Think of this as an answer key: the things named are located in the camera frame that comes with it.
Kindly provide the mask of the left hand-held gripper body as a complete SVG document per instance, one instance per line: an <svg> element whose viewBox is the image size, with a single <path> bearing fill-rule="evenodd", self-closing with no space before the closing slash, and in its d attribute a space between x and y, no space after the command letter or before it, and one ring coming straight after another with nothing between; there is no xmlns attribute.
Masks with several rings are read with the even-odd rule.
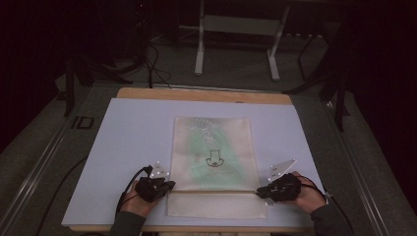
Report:
<svg viewBox="0 0 417 236"><path fill-rule="evenodd" d="M146 175L139 179L139 183L135 187L137 194L149 203L163 198L159 194L159 188L163 186L164 182L168 181L169 173L161 163L157 161L154 165L144 167L141 172L145 172Z"/></svg>

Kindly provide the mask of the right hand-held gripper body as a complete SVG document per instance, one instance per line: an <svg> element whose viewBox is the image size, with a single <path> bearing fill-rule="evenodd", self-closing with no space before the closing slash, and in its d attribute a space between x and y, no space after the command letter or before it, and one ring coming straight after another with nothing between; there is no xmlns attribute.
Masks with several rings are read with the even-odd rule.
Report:
<svg viewBox="0 0 417 236"><path fill-rule="evenodd" d="M289 170L297 162L290 159L269 168L266 196L274 202L295 200L301 192L301 181Z"/></svg>

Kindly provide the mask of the clear zip plastic bag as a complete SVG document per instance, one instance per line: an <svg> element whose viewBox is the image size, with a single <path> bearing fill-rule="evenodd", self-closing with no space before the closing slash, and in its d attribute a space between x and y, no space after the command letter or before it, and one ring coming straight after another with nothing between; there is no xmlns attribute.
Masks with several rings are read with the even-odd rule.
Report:
<svg viewBox="0 0 417 236"><path fill-rule="evenodd" d="M247 119L178 117L174 123L167 214L212 219L263 219L268 206Z"/></svg>

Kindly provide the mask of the person's left hand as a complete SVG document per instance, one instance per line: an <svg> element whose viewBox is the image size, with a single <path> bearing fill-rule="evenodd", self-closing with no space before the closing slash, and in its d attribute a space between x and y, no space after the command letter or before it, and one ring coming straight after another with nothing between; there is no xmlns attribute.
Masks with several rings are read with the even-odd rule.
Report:
<svg viewBox="0 0 417 236"><path fill-rule="evenodd" d="M158 205L158 201L149 203L143 200L135 191L135 187L138 185L138 183L138 180L133 182L133 186L126 194L120 210L131 212L142 217L147 217L152 209Z"/></svg>

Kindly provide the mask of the person's right hand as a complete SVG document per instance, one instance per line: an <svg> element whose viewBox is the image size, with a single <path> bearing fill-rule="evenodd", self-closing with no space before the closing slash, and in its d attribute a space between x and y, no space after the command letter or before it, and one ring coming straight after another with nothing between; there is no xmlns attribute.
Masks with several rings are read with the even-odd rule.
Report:
<svg viewBox="0 0 417 236"><path fill-rule="evenodd" d="M301 181L302 187L298 197L293 201L287 201L288 204L301 208L307 214L311 214L316 209L327 204L323 194L317 190L317 187L310 179L302 176L297 171L293 171L292 174Z"/></svg>

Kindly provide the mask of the black rectangular floor marker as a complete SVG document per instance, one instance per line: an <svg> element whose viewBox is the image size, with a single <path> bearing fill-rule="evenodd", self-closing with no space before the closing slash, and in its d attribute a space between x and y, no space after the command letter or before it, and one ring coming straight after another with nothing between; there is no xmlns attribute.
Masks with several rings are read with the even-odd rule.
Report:
<svg viewBox="0 0 417 236"><path fill-rule="evenodd" d="M92 117L77 116L71 125L72 129L91 129L94 123Z"/></svg>

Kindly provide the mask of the black stand legs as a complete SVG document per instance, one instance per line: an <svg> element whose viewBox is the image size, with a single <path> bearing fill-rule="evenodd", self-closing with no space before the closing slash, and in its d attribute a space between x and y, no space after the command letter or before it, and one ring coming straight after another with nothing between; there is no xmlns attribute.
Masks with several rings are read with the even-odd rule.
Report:
<svg viewBox="0 0 417 236"><path fill-rule="evenodd" d="M334 36L328 50L309 79L296 88L284 90L283 94L298 94L317 84L323 83L319 92L321 101L330 102L336 96L334 122L343 132L344 100L347 84L347 69L351 59L351 42L349 35L340 29Z"/></svg>
<svg viewBox="0 0 417 236"><path fill-rule="evenodd" d="M118 84L130 85L132 83L119 77L115 72L106 69L85 55L73 55L66 62L65 67L65 90L62 92L66 102L65 117L68 117L75 107L75 78L78 78L82 85L90 87L94 82L91 71L97 71Z"/></svg>

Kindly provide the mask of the white metal stand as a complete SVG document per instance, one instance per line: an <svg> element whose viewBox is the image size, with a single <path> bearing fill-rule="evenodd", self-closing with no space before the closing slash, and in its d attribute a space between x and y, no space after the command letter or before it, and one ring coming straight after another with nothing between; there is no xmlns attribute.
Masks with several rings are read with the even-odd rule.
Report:
<svg viewBox="0 0 417 236"><path fill-rule="evenodd" d="M205 13L205 0L199 1L199 25L196 27L198 31L198 47L195 62L194 74L201 76L204 70L205 60L205 32L228 32L240 34L254 34L272 36L274 42L267 49L268 67L273 81L279 81L280 75L276 63L275 54L278 44L283 36L284 27L289 15L290 6L285 4L282 6L280 18L278 20L240 18L230 16L208 15Z"/></svg>

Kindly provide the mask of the metal floor rail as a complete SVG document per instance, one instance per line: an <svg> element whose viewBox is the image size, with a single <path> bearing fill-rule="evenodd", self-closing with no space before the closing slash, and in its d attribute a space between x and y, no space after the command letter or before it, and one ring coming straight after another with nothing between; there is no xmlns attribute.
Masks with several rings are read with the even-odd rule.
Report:
<svg viewBox="0 0 417 236"><path fill-rule="evenodd" d="M347 138L343 132L341 132L338 126L335 124L334 115L335 115L335 107L332 103L324 102L323 103L325 113L332 128L335 130L336 137L341 144L341 148L343 150L344 156L347 158L347 164L349 173L353 180L353 183L356 187L358 192L359 198L361 199L362 205L370 219L372 227L377 234L377 236L390 236L387 226L380 214L380 211L374 201L372 193L367 185L364 176L360 170L360 166L356 160L353 150L351 149L351 145L347 141Z"/></svg>
<svg viewBox="0 0 417 236"><path fill-rule="evenodd" d="M62 141L62 137L68 130L68 127L69 121L64 121L60 124L54 131L52 137L48 140L48 143L42 150L42 153L37 156L36 163L28 172L28 175L17 191L16 196L13 197L13 200L6 208L2 218L0 219L0 236L8 236L16 224L16 221L28 204L47 166L53 159L55 152Z"/></svg>

